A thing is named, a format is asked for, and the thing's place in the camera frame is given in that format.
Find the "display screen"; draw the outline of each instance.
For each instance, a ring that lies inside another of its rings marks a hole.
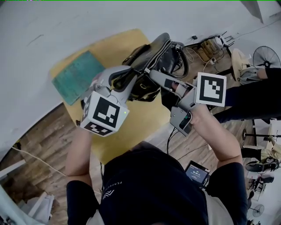
[[[192,180],[195,180],[202,184],[206,176],[208,175],[208,172],[201,170],[193,165],[190,165],[186,170],[186,175]]]

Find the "electric fan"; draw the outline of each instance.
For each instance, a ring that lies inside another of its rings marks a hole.
[[[259,217],[261,214],[263,214],[264,206],[258,205],[253,209],[253,217]]]
[[[253,55],[254,66],[264,66],[265,68],[280,68],[281,63],[278,55],[270,47],[260,46]]]

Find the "person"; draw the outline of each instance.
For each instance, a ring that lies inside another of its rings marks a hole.
[[[281,83],[281,68],[259,69],[257,76],[260,81],[227,89],[225,106],[232,107],[214,115],[220,123],[280,119],[281,104],[277,91]]]
[[[272,136],[269,137],[272,149],[257,149],[256,146],[242,146],[241,153],[243,158],[256,158],[260,162],[264,162],[268,157],[272,157],[278,161],[281,160],[281,145],[277,144]]]
[[[218,159],[205,191],[176,159],[141,142],[105,164],[100,204],[89,174],[92,134],[77,128],[65,166],[68,224],[246,224],[247,195],[239,143],[206,105],[196,106],[192,115],[193,128]]]

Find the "green towel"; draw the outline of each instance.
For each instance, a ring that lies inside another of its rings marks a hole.
[[[66,103],[72,105],[89,88],[92,79],[103,70],[103,65],[86,51],[63,69],[52,83]]]

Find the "wooden floor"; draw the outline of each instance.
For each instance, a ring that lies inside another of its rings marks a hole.
[[[191,50],[190,53],[194,56],[194,60],[193,62],[189,62],[190,72],[186,79],[188,81],[191,81],[197,75],[197,72],[201,72],[204,67],[204,63]],[[226,53],[225,57],[217,64],[217,69],[228,69],[230,65],[231,58]],[[205,72],[215,73],[216,70],[212,65],[207,65]],[[228,87],[236,85],[231,76],[228,76],[227,80]],[[215,111],[218,110],[224,110],[224,108],[215,108]],[[251,121],[233,121],[223,125],[237,137],[240,144],[242,144],[242,130],[246,128],[249,133],[252,131]],[[71,143],[74,129],[75,126],[65,107],[61,105],[22,137],[22,150],[43,159],[63,172],[67,147]],[[166,124],[148,137],[146,141],[166,152],[167,139],[172,129],[173,127],[170,124]],[[245,144],[253,144],[253,140],[248,138]],[[211,171],[214,171],[216,168],[217,159],[213,151],[208,150],[205,141],[195,131],[192,131],[188,137],[177,133],[170,141],[169,154],[176,159],[180,158],[179,162],[184,168],[190,160],[209,168]],[[6,179],[1,181],[6,192],[16,203],[22,199],[28,200],[32,197],[39,196],[42,191],[46,191],[49,195],[54,195],[55,201],[51,211],[53,216],[50,224],[67,224],[65,177],[29,155],[14,150],[11,150],[1,162],[0,169],[21,159],[25,159],[27,163],[11,172]],[[93,181],[93,189],[99,192],[101,188],[100,164],[93,154],[90,159],[90,175]],[[96,193],[95,195],[98,200],[101,199],[100,194]]]

